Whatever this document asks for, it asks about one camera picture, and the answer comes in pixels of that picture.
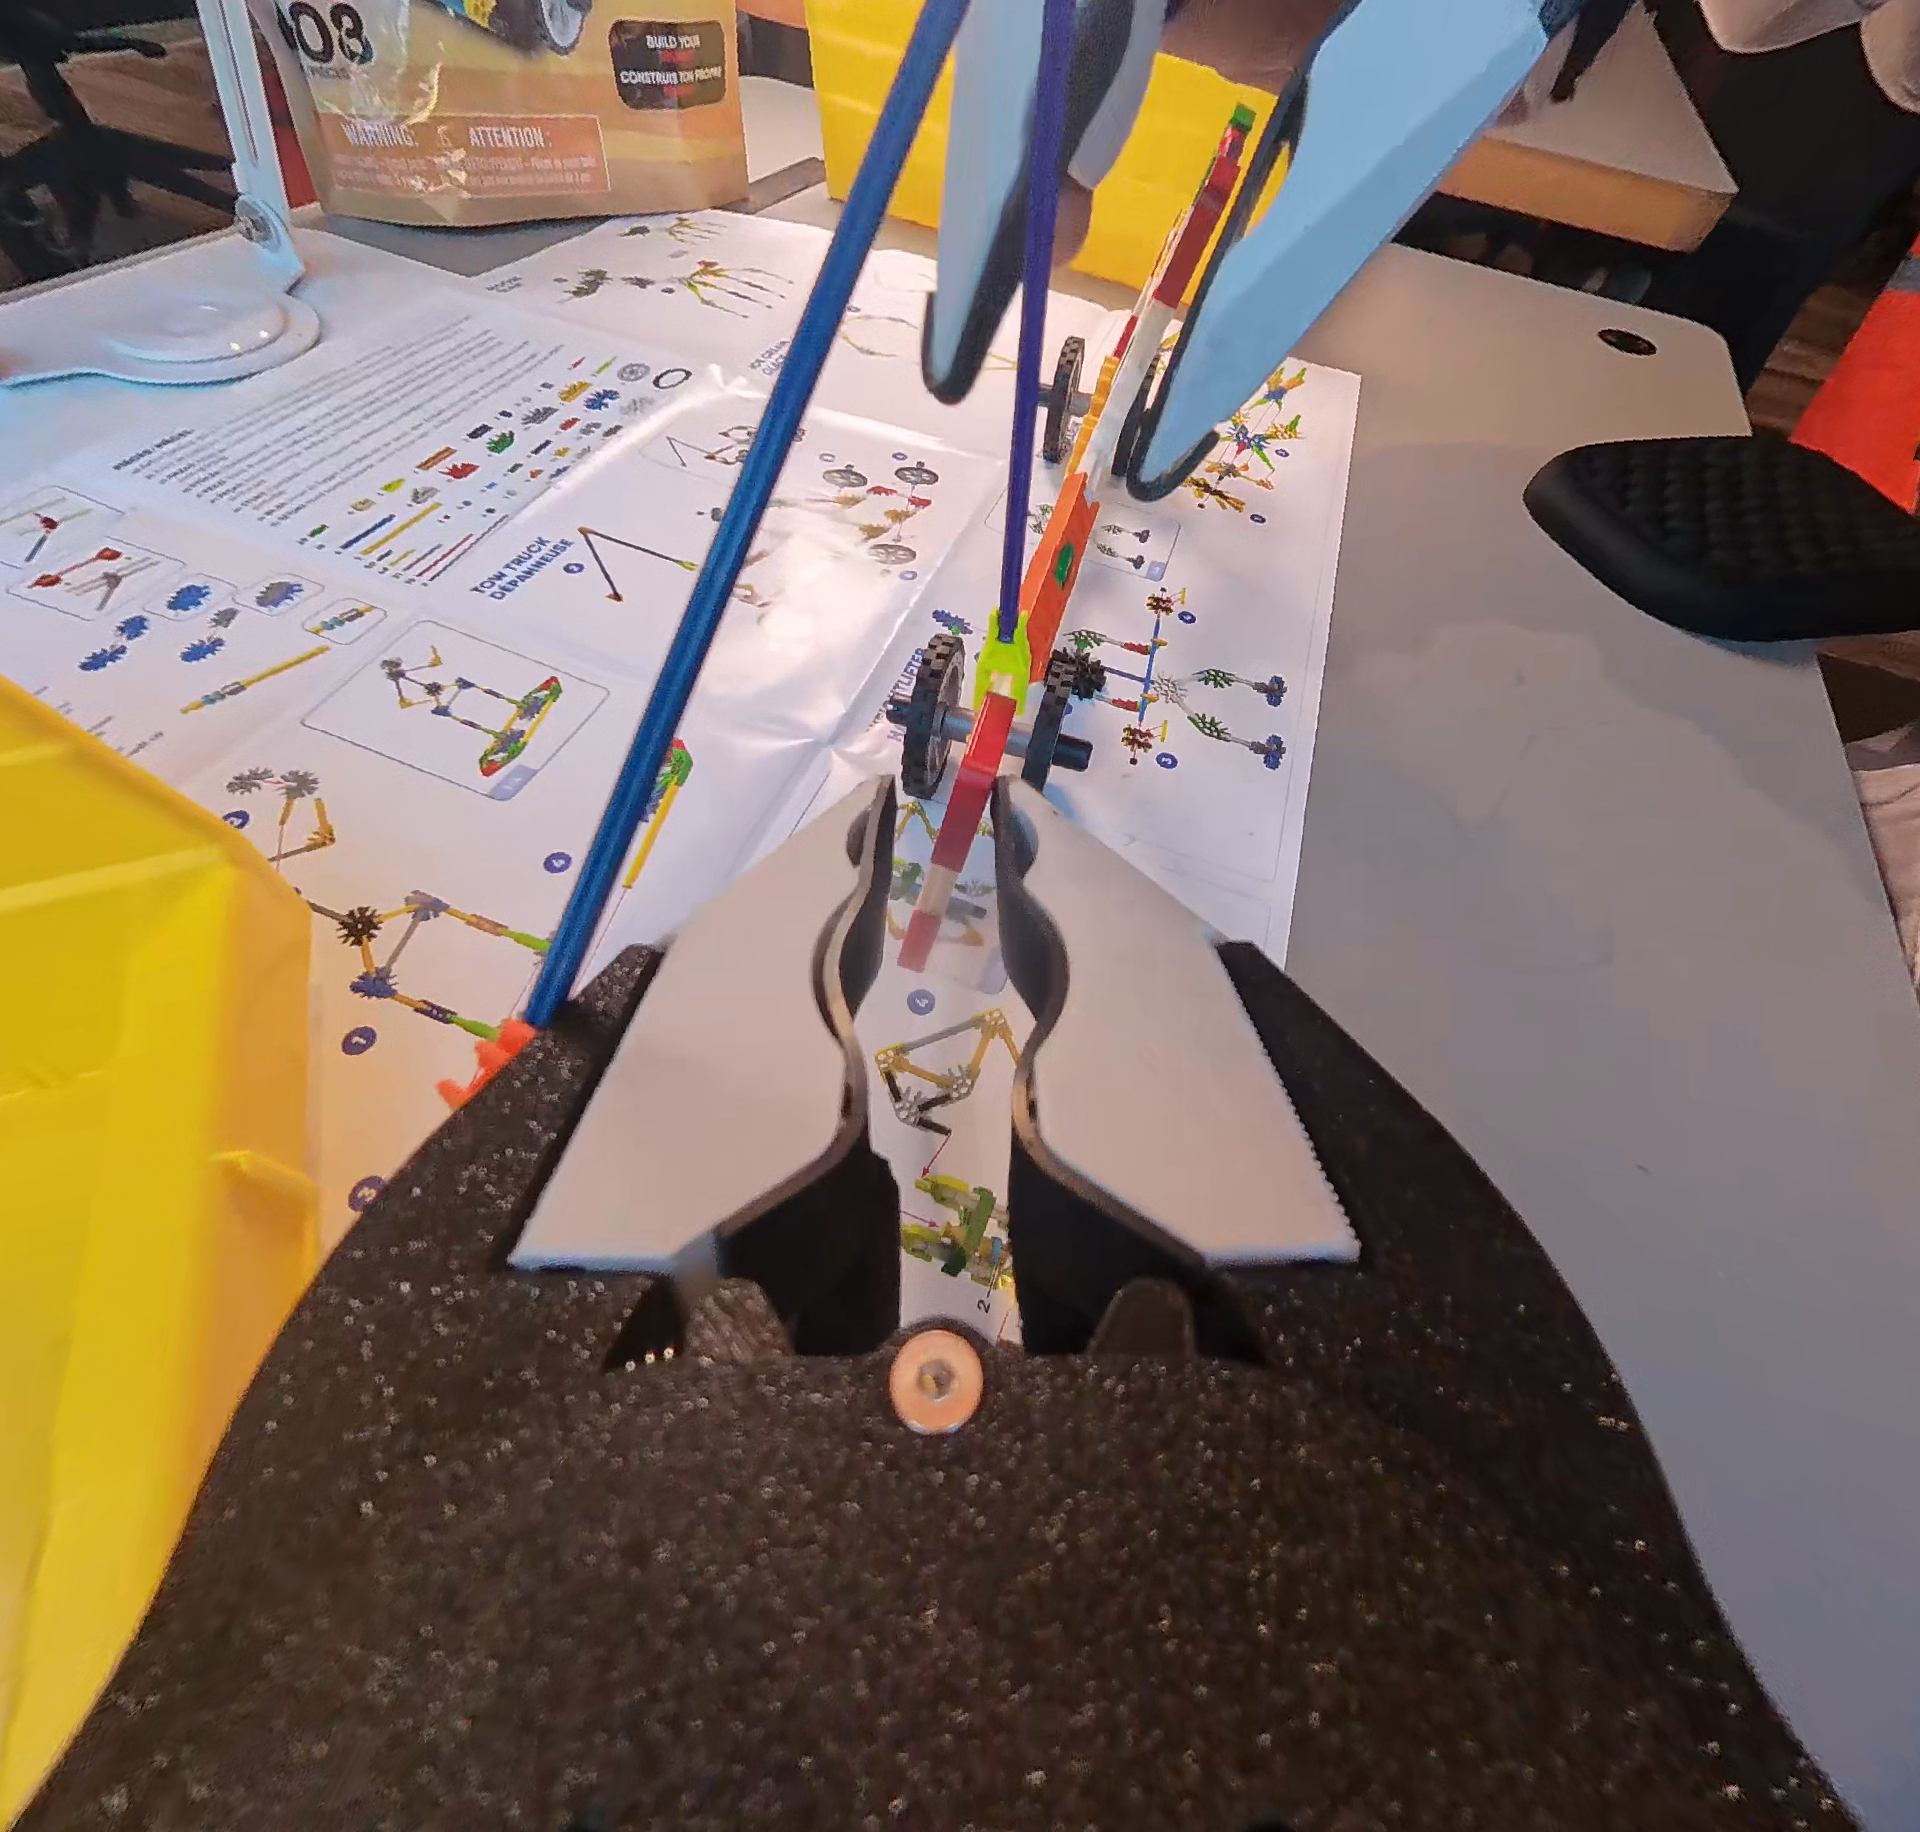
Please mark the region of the grey desk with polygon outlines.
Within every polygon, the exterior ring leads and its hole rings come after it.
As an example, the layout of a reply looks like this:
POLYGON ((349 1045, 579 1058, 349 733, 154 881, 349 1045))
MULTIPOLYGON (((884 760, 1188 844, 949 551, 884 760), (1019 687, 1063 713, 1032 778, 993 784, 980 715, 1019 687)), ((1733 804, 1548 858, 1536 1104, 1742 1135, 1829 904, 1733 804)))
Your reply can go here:
POLYGON ((1915 1003, 1809 656, 1522 490, 1740 422, 1710 331, 1388 244, 1279 1052, 1367 1244, 1262 1365, 519 1385, 480 1748, 535 1824, 1915 1827, 1915 1003))

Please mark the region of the colourful cardboard toy box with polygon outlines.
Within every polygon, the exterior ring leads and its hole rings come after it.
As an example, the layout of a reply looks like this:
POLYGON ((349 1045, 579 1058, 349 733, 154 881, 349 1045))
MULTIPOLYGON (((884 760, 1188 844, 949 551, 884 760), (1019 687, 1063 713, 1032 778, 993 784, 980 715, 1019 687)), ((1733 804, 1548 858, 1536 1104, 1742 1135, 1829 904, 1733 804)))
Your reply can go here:
POLYGON ((734 0, 249 0, 325 212, 495 228, 750 181, 734 0))

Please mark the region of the white stand base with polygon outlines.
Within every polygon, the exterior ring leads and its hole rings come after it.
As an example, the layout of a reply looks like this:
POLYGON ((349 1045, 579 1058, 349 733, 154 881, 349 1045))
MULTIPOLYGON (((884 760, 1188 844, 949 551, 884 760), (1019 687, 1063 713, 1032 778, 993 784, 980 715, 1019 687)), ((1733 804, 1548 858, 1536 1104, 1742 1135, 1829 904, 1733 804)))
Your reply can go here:
POLYGON ((132 384, 247 380, 295 361, 322 338, 304 302, 302 260, 255 48, 249 0, 194 0, 218 93, 231 174, 233 229, 164 263, 110 271, 67 308, 44 290, 5 311, 5 384, 107 377, 132 384))

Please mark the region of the light background table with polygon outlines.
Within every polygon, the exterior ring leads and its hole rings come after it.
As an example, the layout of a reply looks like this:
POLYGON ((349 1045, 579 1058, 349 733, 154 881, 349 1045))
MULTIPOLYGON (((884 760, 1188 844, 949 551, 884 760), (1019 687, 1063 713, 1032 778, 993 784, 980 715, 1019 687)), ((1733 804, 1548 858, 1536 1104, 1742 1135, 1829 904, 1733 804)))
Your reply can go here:
POLYGON ((1633 5, 1570 99, 1492 123, 1431 198, 1686 254, 1736 193, 1649 12, 1633 5))

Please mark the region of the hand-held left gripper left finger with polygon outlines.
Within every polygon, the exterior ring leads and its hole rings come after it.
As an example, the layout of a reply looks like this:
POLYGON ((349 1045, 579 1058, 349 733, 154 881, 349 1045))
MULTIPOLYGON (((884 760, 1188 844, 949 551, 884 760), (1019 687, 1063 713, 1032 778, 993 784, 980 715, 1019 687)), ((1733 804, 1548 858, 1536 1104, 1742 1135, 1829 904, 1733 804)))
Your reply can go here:
POLYGON ((897 1329, 897 1184, 854 1013, 884 952, 896 784, 864 784, 696 910, 662 956, 515 1269, 755 1281, 804 1354, 897 1329))

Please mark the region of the orange traffic cone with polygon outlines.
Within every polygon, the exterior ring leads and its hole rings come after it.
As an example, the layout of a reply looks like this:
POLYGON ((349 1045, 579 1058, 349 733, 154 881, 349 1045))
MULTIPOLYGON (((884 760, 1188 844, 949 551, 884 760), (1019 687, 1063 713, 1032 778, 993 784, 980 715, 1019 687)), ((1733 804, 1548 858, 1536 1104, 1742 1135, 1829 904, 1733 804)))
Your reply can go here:
POLYGON ((1800 448, 1918 509, 1918 249, 1868 306, 1792 430, 1800 448))

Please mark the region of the blue rods with orange connector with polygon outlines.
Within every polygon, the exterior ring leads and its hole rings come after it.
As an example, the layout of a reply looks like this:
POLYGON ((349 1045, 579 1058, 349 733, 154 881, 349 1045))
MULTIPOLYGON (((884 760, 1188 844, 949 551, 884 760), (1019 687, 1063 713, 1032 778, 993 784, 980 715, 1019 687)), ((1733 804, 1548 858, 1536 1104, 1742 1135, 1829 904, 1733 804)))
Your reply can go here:
MULTIPOLYGON (((872 249, 878 222, 897 185, 902 164, 924 119, 937 74, 962 24, 983 17, 988 0, 925 0, 906 43, 900 72, 880 107, 868 153, 842 206, 823 267, 813 284, 792 344, 779 366, 724 507, 708 564, 698 572, 681 612, 659 680, 648 698, 632 746, 615 775, 607 806, 593 830, 584 861, 550 937, 527 1012, 529 1023, 508 1019, 475 1045, 469 1082, 441 1082, 447 1107, 465 1106, 491 1082, 535 1032, 545 1029, 572 993, 599 929, 602 913, 626 864, 636 855, 636 838, 649 838, 648 813, 659 788, 659 807, 671 810, 678 786, 667 779, 667 758, 692 689, 708 663, 724 611, 733 601, 753 539, 764 518, 785 461, 801 428, 818 385, 831 340, 850 302, 852 284, 872 249)), ((1041 17, 1014 26, 1016 43, 1039 48, 1037 88, 1029 137, 1027 181, 1014 196, 1023 209, 1019 246, 1019 355, 1014 415, 1014 472, 1031 472, 1032 428, 1039 393, 1039 342, 1058 228, 1058 198, 1064 149, 1067 81, 1074 43, 1075 0, 1044 0, 1041 17)))

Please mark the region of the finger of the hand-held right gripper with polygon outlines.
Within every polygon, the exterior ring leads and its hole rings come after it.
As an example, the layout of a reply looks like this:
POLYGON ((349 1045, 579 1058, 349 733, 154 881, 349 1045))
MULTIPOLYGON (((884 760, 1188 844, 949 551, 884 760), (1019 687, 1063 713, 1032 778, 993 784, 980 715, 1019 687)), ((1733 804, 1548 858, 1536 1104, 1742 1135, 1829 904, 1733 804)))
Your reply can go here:
POLYGON ((1165 497, 1506 106, 1577 0, 1352 0, 1275 107, 1143 417, 1165 497))
POLYGON ((928 389, 970 389, 1019 284, 1044 44, 1069 43, 1058 174, 1095 188, 1129 137, 1169 8, 1181 0, 1074 0, 1064 27, 1044 0, 970 0, 952 53, 937 284, 922 338, 928 389))

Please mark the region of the yellow plastic bin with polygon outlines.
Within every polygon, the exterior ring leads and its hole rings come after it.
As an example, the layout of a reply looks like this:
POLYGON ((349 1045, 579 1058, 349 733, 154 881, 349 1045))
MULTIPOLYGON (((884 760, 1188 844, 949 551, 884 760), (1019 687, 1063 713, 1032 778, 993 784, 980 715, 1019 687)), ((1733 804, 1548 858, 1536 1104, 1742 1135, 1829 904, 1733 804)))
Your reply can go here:
POLYGON ((2 700, 10 1824, 152 1602, 322 1221, 304 907, 176 788, 2 700))
MULTIPOLYGON (((845 199, 872 140, 878 110, 925 0, 804 0, 814 93, 823 116, 825 174, 845 199)), ((1139 116, 1099 187, 1074 267, 1117 284, 1143 284, 1175 219, 1213 167, 1235 110, 1249 141, 1277 99, 1213 68, 1160 53, 1139 116)))

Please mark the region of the colourful rod and connector model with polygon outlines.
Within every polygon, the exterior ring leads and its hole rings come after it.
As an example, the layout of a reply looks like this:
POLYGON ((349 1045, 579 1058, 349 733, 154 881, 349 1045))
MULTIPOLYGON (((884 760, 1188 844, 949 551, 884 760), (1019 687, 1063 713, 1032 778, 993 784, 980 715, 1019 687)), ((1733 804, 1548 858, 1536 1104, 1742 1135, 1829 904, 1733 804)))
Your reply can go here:
POLYGON ((1135 437, 1129 415, 1145 403, 1162 336, 1229 206, 1249 128, 1249 116, 1235 110, 1210 171, 1169 229, 1134 312, 1099 365, 1064 461, 1063 487, 1023 572, 1019 618, 1005 633, 1001 611, 989 614, 988 642, 973 668, 970 705, 959 702, 947 717, 952 749, 962 746, 964 753, 902 932, 900 964, 906 970, 920 972, 928 964, 1002 760, 1012 753, 1023 755, 1044 680, 1058 677, 1072 689, 1080 682, 1080 657, 1058 644, 1058 633, 1080 561, 1095 539, 1102 487, 1124 467, 1135 437))

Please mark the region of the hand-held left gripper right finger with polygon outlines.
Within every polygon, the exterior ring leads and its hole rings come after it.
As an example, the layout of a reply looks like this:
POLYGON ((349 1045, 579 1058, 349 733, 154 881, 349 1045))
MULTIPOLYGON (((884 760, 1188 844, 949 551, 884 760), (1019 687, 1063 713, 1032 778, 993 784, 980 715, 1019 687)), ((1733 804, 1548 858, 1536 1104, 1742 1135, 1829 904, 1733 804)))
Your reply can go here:
POLYGON ((1232 1272, 1359 1262, 1262 1035, 1283 974, 1037 790, 1001 794, 1001 949, 1032 1027, 1012 1087, 1010 1242, 1029 1354, 1085 1354, 1147 1281, 1188 1342, 1249 1354, 1232 1272))

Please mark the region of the white instruction sheet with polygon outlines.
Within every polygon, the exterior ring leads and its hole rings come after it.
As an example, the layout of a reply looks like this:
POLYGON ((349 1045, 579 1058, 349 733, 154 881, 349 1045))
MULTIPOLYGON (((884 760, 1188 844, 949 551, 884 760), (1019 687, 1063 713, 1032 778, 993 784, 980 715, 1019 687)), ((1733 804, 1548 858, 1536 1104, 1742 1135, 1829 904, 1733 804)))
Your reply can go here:
MULTIPOLYGON (((300 238, 322 340, 228 387, 5 394, 5 675, 239 831, 314 932, 337 1242, 522 1013, 825 234, 618 220, 485 278, 300 238)), ((852 290, 593 963, 897 767, 988 636, 1017 316, 928 396, 929 262, 852 290)), ((1288 361, 1160 503, 1098 502, 1047 799, 1283 959, 1360 382, 1288 361)))

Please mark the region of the black office chair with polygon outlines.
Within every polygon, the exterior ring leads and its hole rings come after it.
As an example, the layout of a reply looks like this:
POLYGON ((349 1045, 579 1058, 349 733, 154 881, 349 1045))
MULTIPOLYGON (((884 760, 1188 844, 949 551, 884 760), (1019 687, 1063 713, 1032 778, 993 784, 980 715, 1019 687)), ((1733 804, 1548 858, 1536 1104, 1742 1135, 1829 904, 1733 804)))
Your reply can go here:
POLYGON ((22 74, 43 130, 2 159, 5 283, 37 284, 94 258, 105 209, 134 216, 132 187, 230 219, 225 157, 98 123, 67 78, 69 64, 128 53, 159 62, 156 24, 194 17, 194 0, 2 0, 2 61, 22 74))

